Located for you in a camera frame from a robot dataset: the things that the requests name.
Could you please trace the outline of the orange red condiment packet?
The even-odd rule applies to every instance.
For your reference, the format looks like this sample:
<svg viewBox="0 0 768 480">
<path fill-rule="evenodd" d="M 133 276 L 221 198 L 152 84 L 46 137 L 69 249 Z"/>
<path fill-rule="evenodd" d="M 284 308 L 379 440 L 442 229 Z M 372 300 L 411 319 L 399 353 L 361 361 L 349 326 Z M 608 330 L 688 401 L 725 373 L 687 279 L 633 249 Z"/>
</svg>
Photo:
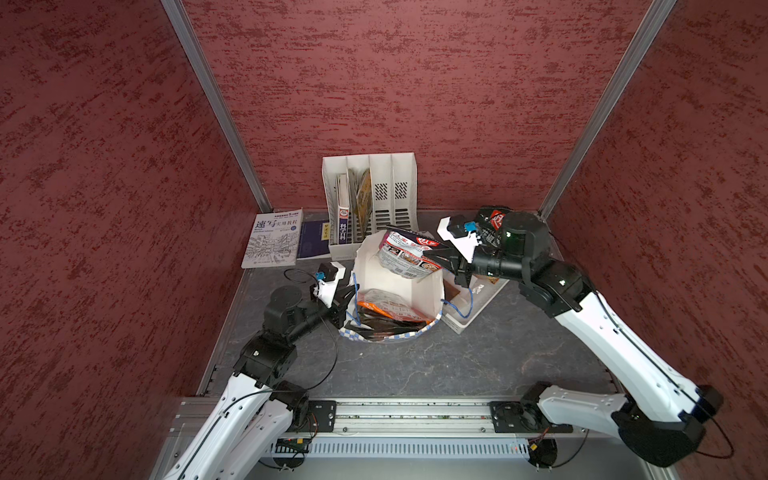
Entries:
<svg viewBox="0 0 768 480">
<path fill-rule="evenodd" d="M 360 315 L 388 319 L 405 323 L 407 326 L 426 325 L 433 321 L 432 318 L 412 308 L 401 296 L 381 289 L 370 289 L 360 293 L 357 306 Z"/>
</svg>

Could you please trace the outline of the checkered paper bag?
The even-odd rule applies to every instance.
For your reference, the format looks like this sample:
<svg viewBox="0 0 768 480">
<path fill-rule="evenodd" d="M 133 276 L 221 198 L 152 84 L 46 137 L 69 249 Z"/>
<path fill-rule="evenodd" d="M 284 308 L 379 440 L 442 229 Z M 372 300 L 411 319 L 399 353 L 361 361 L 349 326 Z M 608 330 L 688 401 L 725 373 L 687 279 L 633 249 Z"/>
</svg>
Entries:
<svg viewBox="0 0 768 480">
<path fill-rule="evenodd" d="M 339 328 L 342 337 L 364 343 L 396 343 L 415 339 L 441 321 L 444 287 L 443 271 L 432 273 L 421 280 L 408 280 L 383 268 L 376 254 L 386 230 L 364 240 L 357 250 L 350 284 L 357 283 L 358 296 L 370 289 L 381 289 L 401 296 L 410 306 L 433 319 L 426 325 L 407 326 L 405 323 L 360 315 L 358 306 L 347 311 L 344 325 Z"/>
</svg>

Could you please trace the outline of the black red condiment packet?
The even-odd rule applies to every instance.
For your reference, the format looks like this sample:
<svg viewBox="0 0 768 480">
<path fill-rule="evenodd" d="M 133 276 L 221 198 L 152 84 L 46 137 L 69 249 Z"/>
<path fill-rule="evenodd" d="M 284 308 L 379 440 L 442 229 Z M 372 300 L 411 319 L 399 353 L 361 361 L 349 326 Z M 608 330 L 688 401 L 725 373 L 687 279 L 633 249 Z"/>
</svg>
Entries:
<svg viewBox="0 0 768 480">
<path fill-rule="evenodd" d="M 421 280 L 442 267 L 426 255 L 426 251 L 440 243 L 420 233 L 399 228 L 388 228 L 379 243 L 376 254 L 386 270 L 408 280 Z"/>
</svg>

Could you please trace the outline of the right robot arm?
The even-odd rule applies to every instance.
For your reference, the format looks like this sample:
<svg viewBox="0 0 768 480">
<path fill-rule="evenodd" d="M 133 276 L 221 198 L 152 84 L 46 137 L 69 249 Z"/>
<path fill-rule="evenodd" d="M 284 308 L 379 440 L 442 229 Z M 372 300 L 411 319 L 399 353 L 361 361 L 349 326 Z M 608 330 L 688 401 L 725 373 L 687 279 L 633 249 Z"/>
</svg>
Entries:
<svg viewBox="0 0 768 480">
<path fill-rule="evenodd" d="M 698 453 L 722 395 L 677 372 L 613 311 L 586 274 L 553 257 L 542 219 L 485 207 L 472 221 L 442 218 L 437 233 L 437 246 L 425 255 L 458 285 L 468 286 L 474 276 L 517 282 L 527 301 L 581 340 L 624 388 L 606 395 L 539 382 L 520 401 L 529 429 L 570 425 L 610 435 L 657 467 Z"/>
</svg>

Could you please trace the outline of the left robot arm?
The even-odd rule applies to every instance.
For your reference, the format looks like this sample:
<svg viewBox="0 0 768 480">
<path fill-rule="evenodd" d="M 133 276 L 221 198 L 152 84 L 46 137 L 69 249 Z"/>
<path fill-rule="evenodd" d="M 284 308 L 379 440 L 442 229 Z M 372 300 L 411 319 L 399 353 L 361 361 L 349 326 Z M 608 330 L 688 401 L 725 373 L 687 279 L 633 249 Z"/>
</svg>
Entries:
<svg viewBox="0 0 768 480">
<path fill-rule="evenodd" d="M 309 422 L 307 387 L 284 377 L 296 343 L 320 326 L 336 336 L 358 293 L 353 283 L 322 282 L 305 299 L 295 286 L 271 294 L 261 330 L 241 350 L 232 375 L 166 479 L 243 479 L 292 427 Z"/>
</svg>

